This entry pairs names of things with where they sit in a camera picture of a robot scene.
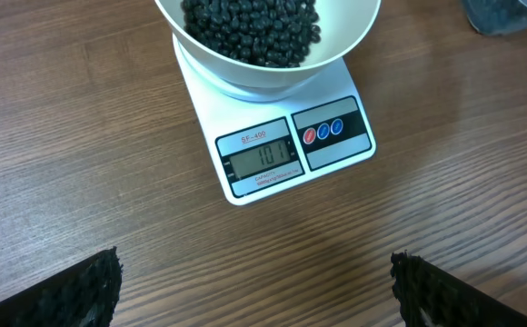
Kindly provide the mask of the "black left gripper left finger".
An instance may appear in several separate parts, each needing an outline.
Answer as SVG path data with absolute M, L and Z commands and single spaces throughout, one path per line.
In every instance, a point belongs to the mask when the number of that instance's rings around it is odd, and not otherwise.
M 110 248 L 0 302 L 3 327 L 108 327 L 120 299 L 123 265 Z

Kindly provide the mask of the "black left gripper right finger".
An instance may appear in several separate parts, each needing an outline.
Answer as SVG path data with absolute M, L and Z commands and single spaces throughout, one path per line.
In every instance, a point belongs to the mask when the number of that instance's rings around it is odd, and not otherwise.
M 393 296 L 407 327 L 527 327 L 527 315 L 420 256 L 391 255 Z

